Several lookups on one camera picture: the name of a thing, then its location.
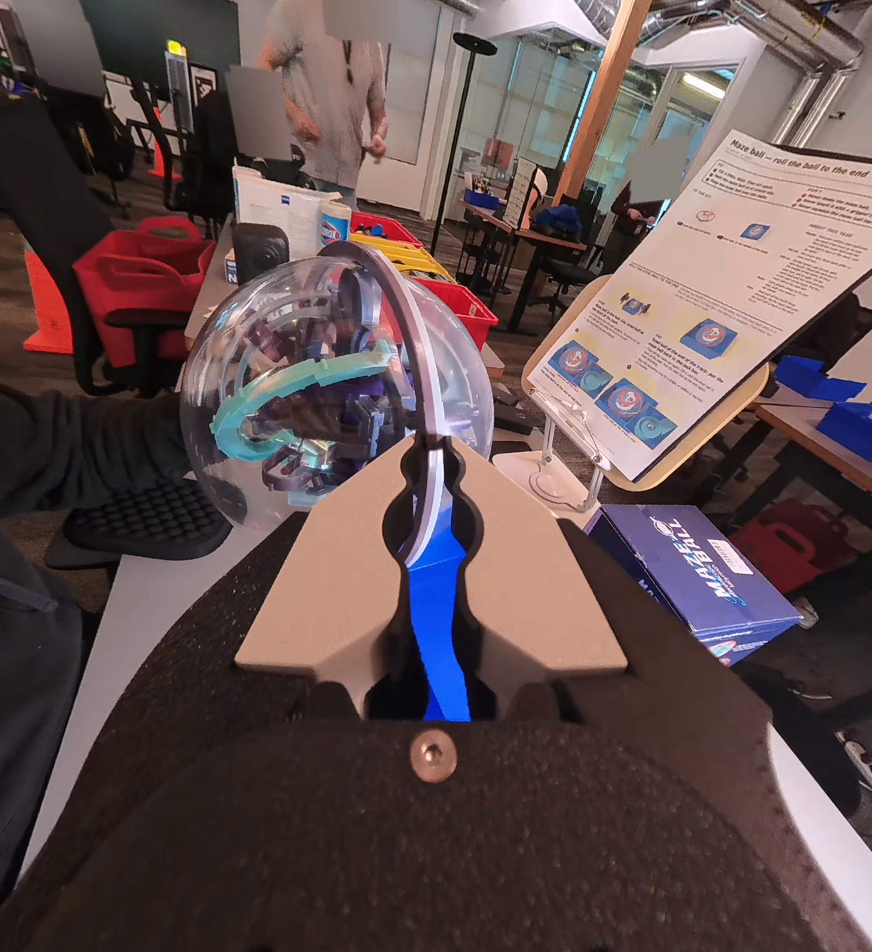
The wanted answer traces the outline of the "person's left forearm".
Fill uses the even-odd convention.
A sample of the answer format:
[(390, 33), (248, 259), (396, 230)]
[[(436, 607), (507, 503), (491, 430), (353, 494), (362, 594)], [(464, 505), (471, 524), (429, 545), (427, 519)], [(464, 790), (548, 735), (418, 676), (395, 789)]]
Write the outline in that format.
[(0, 519), (104, 506), (191, 470), (179, 396), (31, 396), (0, 385)]

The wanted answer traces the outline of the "red chair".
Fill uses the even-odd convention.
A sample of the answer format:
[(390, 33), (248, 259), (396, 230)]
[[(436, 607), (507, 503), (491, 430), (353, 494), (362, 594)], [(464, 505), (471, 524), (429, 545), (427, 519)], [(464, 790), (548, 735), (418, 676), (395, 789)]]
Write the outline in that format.
[(187, 218), (150, 217), (108, 232), (73, 263), (113, 382), (144, 397), (174, 385), (215, 248)]

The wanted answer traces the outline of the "black mesh pad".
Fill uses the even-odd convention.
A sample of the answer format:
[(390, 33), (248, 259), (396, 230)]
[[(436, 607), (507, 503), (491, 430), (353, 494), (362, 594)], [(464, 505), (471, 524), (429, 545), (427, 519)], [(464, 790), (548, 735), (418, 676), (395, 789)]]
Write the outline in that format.
[(232, 525), (193, 479), (122, 490), (103, 506), (76, 507), (62, 532), (71, 544), (118, 556), (165, 562), (214, 553)]

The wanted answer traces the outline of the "person's black sweatshirt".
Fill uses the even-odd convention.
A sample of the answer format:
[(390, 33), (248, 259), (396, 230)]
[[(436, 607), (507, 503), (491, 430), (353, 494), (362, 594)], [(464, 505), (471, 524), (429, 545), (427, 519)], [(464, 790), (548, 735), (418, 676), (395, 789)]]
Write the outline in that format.
[(21, 860), (83, 664), (68, 586), (0, 530), (0, 893)]

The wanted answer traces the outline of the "instruction sheet on stand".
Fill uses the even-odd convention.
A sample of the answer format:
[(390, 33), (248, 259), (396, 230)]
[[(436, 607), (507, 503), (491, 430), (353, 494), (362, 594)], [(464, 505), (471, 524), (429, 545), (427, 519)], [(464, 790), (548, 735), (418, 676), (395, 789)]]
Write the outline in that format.
[[(692, 428), (676, 444), (668, 446), (668, 452), (658, 457), (652, 467), (645, 470), (636, 481), (627, 480), (615, 467), (609, 467), (606, 459), (594, 459), (590, 451), (593, 444), (587, 436), (587, 429), (580, 418), (564, 416), (561, 404), (553, 404), (544, 391), (534, 386), (531, 375), (541, 363), (546, 363), (555, 345), (573, 328), (577, 318), (583, 315), (592, 301), (597, 299), (601, 287), (609, 281), (609, 276), (597, 278), (586, 286), (568, 307), (566, 312), (549, 331), (537, 351), (525, 364), (521, 385), (525, 396), (545, 412), (546, 423), (543, 443), (539, 450), (515, 453), (514, 460), (502, 459), (495, 466), (509, 476), (518, 485), (542, 501), (556, 516), (572, 518), (581, 523), (599, 506), (597, 498), (604, 479), (627, 492), (646, 492), (656, 488), (690, 461), (740, 412), (745, 410), (757, 398), (766, 385), (770, 355), (783, 346), (781, 328), (770, 326), (767, 322), (751, 317), (740, 316), (736, 319), (744, 331), (749, 331), (762, 343), (747, 343), (742, 346), (747, 357), (751, 354), (763, 357), (761, 366), (752, 370), (738, 386), (712, 407), (704, 417), (694, 422)], [(557, 431), (568, 436), (574, 446), (594, 465), (592, 479), (588, 488), (574, 476), (563, 460), (557, 455), (554, 435)]]

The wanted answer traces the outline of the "blue plastic bin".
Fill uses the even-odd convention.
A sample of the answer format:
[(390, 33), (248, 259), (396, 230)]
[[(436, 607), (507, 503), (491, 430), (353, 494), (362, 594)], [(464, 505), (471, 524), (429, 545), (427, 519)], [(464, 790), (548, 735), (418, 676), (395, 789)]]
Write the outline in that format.
[(457, 573), (464, 555), (445, 522), (408, 570), (410, 619), (427, 684), (425, 720), (471, 720), (452, 636)]

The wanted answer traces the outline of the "small blue bin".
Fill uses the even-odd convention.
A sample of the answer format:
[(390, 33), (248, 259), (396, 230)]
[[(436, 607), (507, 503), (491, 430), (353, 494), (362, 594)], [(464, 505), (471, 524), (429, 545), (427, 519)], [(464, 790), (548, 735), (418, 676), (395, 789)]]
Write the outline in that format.
[(834, 403), (815, 428), (828, 439), (872, 463), (872, 404)]

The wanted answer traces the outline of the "white carton box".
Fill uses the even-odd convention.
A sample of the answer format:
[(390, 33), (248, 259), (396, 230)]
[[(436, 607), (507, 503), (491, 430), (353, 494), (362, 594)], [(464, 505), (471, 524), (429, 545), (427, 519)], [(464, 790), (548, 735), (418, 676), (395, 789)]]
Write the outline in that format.
[(322, 192), (264, 179), (255, 170), (232, 169), (238, 224), (277, 227), (286, 234), (290, 259), (312, 257), (321, 249)]

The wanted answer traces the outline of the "black floor lamp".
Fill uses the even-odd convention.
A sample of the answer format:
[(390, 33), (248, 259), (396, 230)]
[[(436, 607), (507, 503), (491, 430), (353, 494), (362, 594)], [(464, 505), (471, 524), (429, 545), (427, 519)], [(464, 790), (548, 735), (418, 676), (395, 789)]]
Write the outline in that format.
[(451, 180), (454, 176), (454, 167), (455, 167), (455, 153), (457, 146), (459, 144), (459, 139), (462, 132), (462, 126), (465, 117), (466, 103), (469, 94), (470, 84), (472, 75), (474, 73), (476, 59), (479, 57), (493, 57), (497, 54), (497, 47), (489, 40), (482, 38), (470, 32), (457, 31), (453, 34), (452, 37), (455, 45), (459, 47), (462, 51), (467, 52), (468, 59), (466, 61), (466, 71), (464, 74), (464, 81), (462, 92), (460, 95), (459, 105), (456, 110), (456, 119), (453, 129), (453, 135), (451, 138), (451, 143), (449, 147), (449, 156), (447, 160), (446, 170), (442, 182), (442, 192), (440, 196), (439, 207), (437, 210), (437, 216), (435, 219), (435, 225), (432, 234), (432, 240), (430, 243), (430, 255), (435, 256), (437, 251), (437, 245), (439, 243), (440, 233), (442, 231), (442, 221), (444, 219), (444, 213), (446, 209), (446, 202), (449, 194)]

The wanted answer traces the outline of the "black office chair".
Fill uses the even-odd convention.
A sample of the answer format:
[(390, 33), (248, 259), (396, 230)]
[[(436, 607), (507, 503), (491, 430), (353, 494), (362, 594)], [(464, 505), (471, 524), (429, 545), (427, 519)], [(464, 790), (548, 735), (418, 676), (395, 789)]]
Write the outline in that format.
[(73, 270), (115, 228), (35, 97), (0, 100), (0, 203), (62, 296), (79, 386), (92, 396), (134, 390), (133, 373), (111, 366)]

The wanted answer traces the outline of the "yellow plastic bin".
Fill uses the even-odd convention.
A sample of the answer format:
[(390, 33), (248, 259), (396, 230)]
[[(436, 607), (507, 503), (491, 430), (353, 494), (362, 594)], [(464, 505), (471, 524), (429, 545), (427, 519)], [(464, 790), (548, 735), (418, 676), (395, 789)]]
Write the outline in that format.
[(450, 274), (423, 247), (406, 242), (352, 232), (349, 240), (379, 250), (395, 267), (409, 277), (455, 284)]

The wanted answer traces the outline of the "clear plastic maze ball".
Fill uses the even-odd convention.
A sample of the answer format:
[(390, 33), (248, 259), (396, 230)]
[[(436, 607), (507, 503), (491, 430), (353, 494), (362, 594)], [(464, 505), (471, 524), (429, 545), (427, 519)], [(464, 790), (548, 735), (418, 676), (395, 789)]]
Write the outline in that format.
[(446, 303), (377, 248), (337, 242), (216, 307), (183, 371), (182, 427), (228, 523), (272, 530), (406, 438), (488, 458), (490, 384)]

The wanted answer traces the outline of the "red plastic bin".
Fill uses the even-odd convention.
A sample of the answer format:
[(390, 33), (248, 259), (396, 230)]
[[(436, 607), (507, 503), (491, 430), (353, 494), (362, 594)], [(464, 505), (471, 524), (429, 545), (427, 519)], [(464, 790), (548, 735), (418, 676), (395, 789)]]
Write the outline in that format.
[[(421, 240), (415, 238), (407, 228), (396, 220), (368, 212), (352, 212), (350, 234), (352, 232), (360, 232), (366, 235), (382, 237), (383, 239), (416, 244), (426, 249)], [(401, 271), (399, 272), (401, 276), (408, 279), (411, 284), (426, 289), (439, 301), (444, 303), (460, 320), (463, 326), (466, 327), (466, 330), (469, 332), (479, 350), (485, 345), (489, 331), (496, 327), (499, 321), (489, 308), (466, 286), (457, 282), (451, 284), (413, 278)]]

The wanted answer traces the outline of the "dark blue cardboard box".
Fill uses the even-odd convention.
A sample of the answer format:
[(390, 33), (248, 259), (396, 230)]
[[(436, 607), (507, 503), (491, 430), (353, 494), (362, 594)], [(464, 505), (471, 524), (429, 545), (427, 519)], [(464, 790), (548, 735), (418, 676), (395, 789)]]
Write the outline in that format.
[(724, 666), (802, 620), (695, 506), (602, 505), (585, 532)]

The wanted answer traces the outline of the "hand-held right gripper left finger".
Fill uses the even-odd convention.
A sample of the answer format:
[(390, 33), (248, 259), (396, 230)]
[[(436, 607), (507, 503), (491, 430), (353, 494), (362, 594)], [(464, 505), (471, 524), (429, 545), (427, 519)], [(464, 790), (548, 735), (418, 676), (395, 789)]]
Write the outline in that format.
[(367, 714), (419, 533), (418, 449), (404, 438), (311, 509), (237, 651), (240, 669), (341, 684)]

